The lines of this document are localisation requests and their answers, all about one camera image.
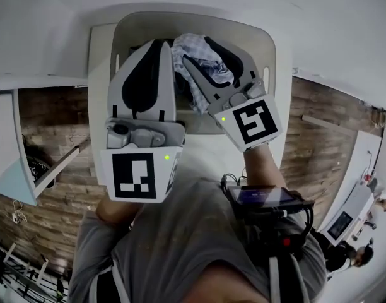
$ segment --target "white wall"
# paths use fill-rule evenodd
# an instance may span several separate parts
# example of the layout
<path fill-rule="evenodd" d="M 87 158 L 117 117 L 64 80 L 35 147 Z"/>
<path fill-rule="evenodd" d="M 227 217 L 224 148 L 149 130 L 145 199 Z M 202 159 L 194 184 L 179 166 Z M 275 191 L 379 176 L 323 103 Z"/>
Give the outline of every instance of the white wall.
<path fill-rule="evenodd" d="M 302 76 L 386 108 L 386 0 L 61 0 L 91 25 L 117 22 L 132 3 L 192 4 L 291 37 Z M 146 8 L 142 5 L 136 9 Z M 171 10 L 185 6 L 167 6 Z"/>
<path fill-rule="evenodd" d="M 85 84 L 89 32 L 60 0 L 0 0 L 0 86 Z"/>

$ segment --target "person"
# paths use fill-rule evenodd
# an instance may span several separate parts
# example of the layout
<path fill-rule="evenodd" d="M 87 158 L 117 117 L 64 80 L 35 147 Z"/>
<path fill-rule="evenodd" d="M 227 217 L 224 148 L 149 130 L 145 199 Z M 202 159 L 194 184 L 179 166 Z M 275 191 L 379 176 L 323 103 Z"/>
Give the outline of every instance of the person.
<path fill-rule="evenodd" d="M 333 246 L 323 234 L 320 234 L 314 228 L 312 228 L 311 234 L 319 242 L 319 246 L 325 256 L 328 278 L 351 266 L 362 267 L 368 264 L 374 255 L 374 250 L 371 246 L 373 239 L 366 246 L 356 250 L 346 241 L 341 241 L 337 246 Z"/>
<path fill-rule="evenodd" d="M 379 193 L 375 196 L 375 204 L 383 208 L 383 211 L 386 212 L 386 189 L 380 190 Z"/>
<path fill-rule="evenodd" d="M 249 185 L 286 187 L 267 145 L 246 151 L 244 159 Z M 173 189 L 160 204 L 106 197 L 95 213 L 86 212 L 69 302 L 270 301 L 268 268 L 249 259 L 246 227 L 235 219 L 217 179 L 191 162 L 181 160 L 178 167 Z M 289 215 L 274 228 L 300 234 L 305 222 L 300 214 Z M 302 250 L 298 264 L 313 302 L 326 283 L 325 260 L 312 235 Z"/>
<path fill-rule="evenodd" d="M 64 295 L 64 286 L 62 284 L 62 278 L 57 279 L 57 303 L 62 302 L 62 298 Z"/>
<path fill-rule="evenodd" d="M 383 208 L 386 212 L 386 187 L 383 186 L 383 182 L 374 177 L 367 185 L 375 198 L 375 205 Z"/>

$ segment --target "screen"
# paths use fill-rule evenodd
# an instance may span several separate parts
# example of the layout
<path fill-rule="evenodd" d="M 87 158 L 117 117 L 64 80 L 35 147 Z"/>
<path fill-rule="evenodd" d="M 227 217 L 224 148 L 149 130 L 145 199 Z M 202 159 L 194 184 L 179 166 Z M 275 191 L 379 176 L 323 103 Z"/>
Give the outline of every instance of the screen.
<path fill-rule="evenodd" d="M 237 203 L 241 205 L 245 204 L 260 204 L 264 206 L 276 205 L 279 203 L 285 203 L 295 201 L 290 194 L 284 189 L 274 187 L 270 189 L 240 189 L 233 190 L 233 195 Z"/>
<path fill-rule="evenodd" d="M 353 218 L 349 216 L 346 212 L 342 212 L 342 214 L 337 218 L 336 222 L 333 223 L 333 226 L 327 231 L 328 234 L 332 236 L 334 240 L 340 237 L 340 235 L 345 231 L 348 225 L 353 221 Z"/>

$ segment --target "red component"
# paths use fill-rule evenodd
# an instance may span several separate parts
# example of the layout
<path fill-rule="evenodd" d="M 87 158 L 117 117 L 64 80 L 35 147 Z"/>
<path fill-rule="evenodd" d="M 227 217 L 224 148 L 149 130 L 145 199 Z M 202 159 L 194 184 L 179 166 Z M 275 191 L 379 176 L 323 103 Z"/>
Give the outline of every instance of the red component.
<path fill-rule="evenodd" d="M 283 246 L 284 247 L 289 247 L 291 244 L 291 239 L 290 238 L 284 238 L 283 239 Z"/>

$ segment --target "black fabric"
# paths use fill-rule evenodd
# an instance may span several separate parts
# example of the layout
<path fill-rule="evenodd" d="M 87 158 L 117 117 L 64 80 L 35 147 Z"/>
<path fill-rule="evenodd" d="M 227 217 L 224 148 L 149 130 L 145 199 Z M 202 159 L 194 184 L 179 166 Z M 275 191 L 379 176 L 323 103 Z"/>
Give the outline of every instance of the black fabric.
<path fill-rule="evenodd" d="M 178 94 L 183 95 L 190 103 L 193 102 L 190 85 L 179 72 L 175 72 L 175 88 Z"/>
<path fill-rule="evenodd" d="M 278 256 L 279 284 L 281 302 L 303 302 L 301 277 L 297 274 L 294 262 L 289 254 Z"/>
<path fill-rule="evenodd" d="M 348 252 L 352 250 L 352 247 L 345 241 L 340 242 L 334 247 L 324 235 L 318 233 L 314 228 L 312 228 L 311 234 L 318 241 L 325 256 L 326 269 L 328 271 L 335 271 L 341 268 L 348 259 Z"/>
<path fill-rule="evenodd" d="M 164 40 L 165 42 L 167 42 L 167 43 L 169 44 L 170 47 L 173 46 L 173 42 L 175 41 L 175 39 L 172 39 L 172 38 L 165 38 L 165 39 L 163 39 L 163 40 Z M 135 51 L 137 51 L 141 46 L 147 44 L 148 42 L 149 42 L 149 40 L 146 41 L 145 43 L 141 44 L 141 45 L 137 45 L 137 46 L 132 46 L 132 47 L 130 47 L 130 49 L 129 49 L 129 56 L 128 56 L 128 57 L 130 57 Z"/>
<path fill-rule="evenodd" d="M 117 105 L 116 104 L 113 104 L 113 107 L 112 107 L 112 117 L 117 118 Z"/>
<path fill-rule="evenodd" d="M 367 186 L 371 189 L 371 192 L 374 193 L 377 185 L 378 185 L 378 180 L 376 178 L 373 178 L 372 181 Z"/>
<path fill-rule="evenodd" d="M 162 39 L 154 40 L 123 83 L 123 102 L 133 112 L 150 110 L 158 98 L 158 75 L 163 44 Z"/>
<path fill-rule="evenodd" d="M 120 297 L 113 279 L 112 271 L 99 275 L 96 286 L 96 301 L 120 303 Z"/>
<path fill-rule="evenodd" d="M 160 110 L 160 116 L 158 119 L 160 122 L 163 122 L 165 120 L 165 111 L 164 110 Z"/>
<path fill-rule="evenodd" d="M 5 256 L 0 257 L 0 283 L 3 283 L 3 275 L 5 271 L 5 263 L 4 263 Z"/>
<path fill-rule="evenodd" d="M 26 159 L 28 160 L 29 169 L 30 169 L 30 172 L 32 173 L 34 182 L 40 179 L 50 169 L 50 167 L 43 160 L 37 157 L 26 156 Z M 53 179 L 53 181 L 51 181 L 46 186 L 46 188 L 51 189 L 55 183 L 56 183 L 56 179 Z"/>
<path fill-rule="evenodd" d="M 57 291 L 60 293 L 64 293 L 64 286 L 60 279 L 57 279 Z"/>
<path fill-rule="evenodd" d="M 228 49 L 217 44 L 210 37 L 206 36 L 204 40 L 207 44 L 210 45 L 210 48 L 220 56 L 225 66 L 233 73 L 235 84 L 243 75 L 243 62 L 241 61 L 241 59 L 234 53 L 230 52 Z"/>

